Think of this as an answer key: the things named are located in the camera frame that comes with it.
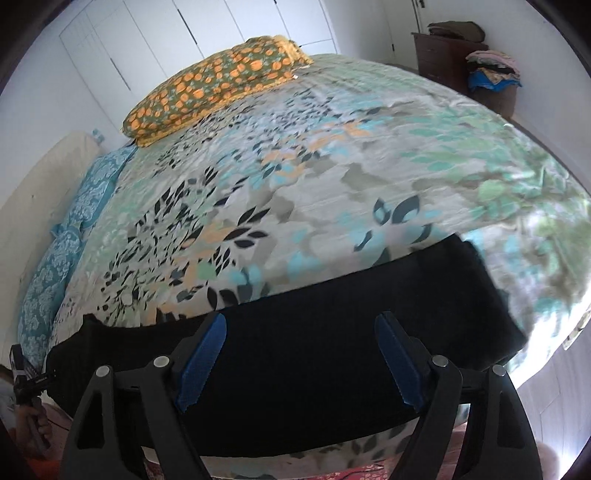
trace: blue floral pillow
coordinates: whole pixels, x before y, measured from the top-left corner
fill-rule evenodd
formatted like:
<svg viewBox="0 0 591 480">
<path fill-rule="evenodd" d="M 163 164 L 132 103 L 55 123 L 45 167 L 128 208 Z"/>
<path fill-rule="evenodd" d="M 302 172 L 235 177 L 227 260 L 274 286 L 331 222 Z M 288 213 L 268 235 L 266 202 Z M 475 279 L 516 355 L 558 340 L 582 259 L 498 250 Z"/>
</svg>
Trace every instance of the blue floral pillow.
<svg viewBox="0 0 591 480">
<path fill-rule="evenodd" d="M 135 145 L 123 147 L 95 160 L 82 180 L 66 218 L 52 230 L 54 235 L 68 226 L 78 227 L 83 232 L 95 224 L 115 191 L 121 170 L 136 150 Z"/>
<path fill-rule="evenodd" d="M 81 253 L 79 231 L 66 228 L 50 245 L 29 283 L 18 318 L 18 342 L 37 368 L 45 360 L 53 321 Z"/>
</svg>

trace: person's hand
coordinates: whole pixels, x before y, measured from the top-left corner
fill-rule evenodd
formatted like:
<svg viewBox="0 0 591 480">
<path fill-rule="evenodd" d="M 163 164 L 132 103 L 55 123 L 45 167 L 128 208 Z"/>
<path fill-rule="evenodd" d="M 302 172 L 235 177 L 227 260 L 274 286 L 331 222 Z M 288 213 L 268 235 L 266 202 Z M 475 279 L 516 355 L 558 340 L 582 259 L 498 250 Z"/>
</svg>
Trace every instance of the person's hand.
<svg viewBox="0 0 591 480">
<path fill-rule="evenodd" d="M 28 419 L 37 419 L 39 434 L 47 440 L 51 440 L 53 429 L 47 420 L 47 413 L 43 407 L 39 410 L 28 405 L 17 405 L 15 408 L 16 432 L 15 443 L 25 456 L 39 456 L 40 452 L 33 441 L 33 435 L 29 428 Z"/>
</svg>

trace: pillow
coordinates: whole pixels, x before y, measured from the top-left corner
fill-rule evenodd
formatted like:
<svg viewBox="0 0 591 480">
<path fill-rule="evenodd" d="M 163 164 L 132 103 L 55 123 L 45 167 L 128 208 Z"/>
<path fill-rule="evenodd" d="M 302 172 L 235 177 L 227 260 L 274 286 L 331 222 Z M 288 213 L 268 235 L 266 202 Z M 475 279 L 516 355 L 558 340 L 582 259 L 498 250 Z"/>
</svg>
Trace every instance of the pillow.
<svg viewBox="0 0 591 480">
<path fill-rule="evenodd" d="M 54 235 L 59 235 L 68 226 L 75 226 L 83 232 L 95 224 L 115 191 L 121 170 L 136 150 L 135 145 L 123 147 L 95 160 L 82 180 L 64 221 L 53 228 Z"/>
<path fill-rule="evenodd" d="M 68 227 L 43 255 L 29 283 L 18 317 L 18 341 L 36 368 L 45 360 L 53 320 L 81 253 L 80 234 L 76 228 Z"/>
<path fill-rule="evenodd" d="M 295 68 L 310 63 L 310 57 L 281 35 L 251 38 L 158 85 L 130 111 L 122 131 L 147 147 L 234 100 L 291 80 Z"/>
</svg>

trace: wooden floor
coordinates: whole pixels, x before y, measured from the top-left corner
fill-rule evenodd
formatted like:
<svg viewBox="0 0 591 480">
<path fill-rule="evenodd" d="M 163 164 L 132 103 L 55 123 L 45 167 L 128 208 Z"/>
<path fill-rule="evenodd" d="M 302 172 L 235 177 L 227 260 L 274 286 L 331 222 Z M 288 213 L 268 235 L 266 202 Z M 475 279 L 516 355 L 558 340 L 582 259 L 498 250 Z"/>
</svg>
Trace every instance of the wooden floor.
<svg viewBox="0 0 591 480">
<path fill-rule="evenodd" d="M 591 328 L 518 392 L 534 437 L 558 453 L 565 473 L 591 436 Z"/>
</svg>

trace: beige headboard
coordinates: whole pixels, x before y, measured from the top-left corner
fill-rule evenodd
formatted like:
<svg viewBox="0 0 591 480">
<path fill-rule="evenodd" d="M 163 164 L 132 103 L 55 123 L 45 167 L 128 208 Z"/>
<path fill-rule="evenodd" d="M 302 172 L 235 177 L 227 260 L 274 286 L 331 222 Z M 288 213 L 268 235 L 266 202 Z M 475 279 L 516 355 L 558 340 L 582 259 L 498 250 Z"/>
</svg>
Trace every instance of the beige headboard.
<svg viewBox="0 0 591 480">
<path fill-rule="evenodd" d="M 39 160 L 0 209 L 0 362 L 6 366 L 17 342 L 20 302 L 51 244 L 50 229 L 62 221 L 101 153 L 90 135 L 72 132 Z"/>
</svg>

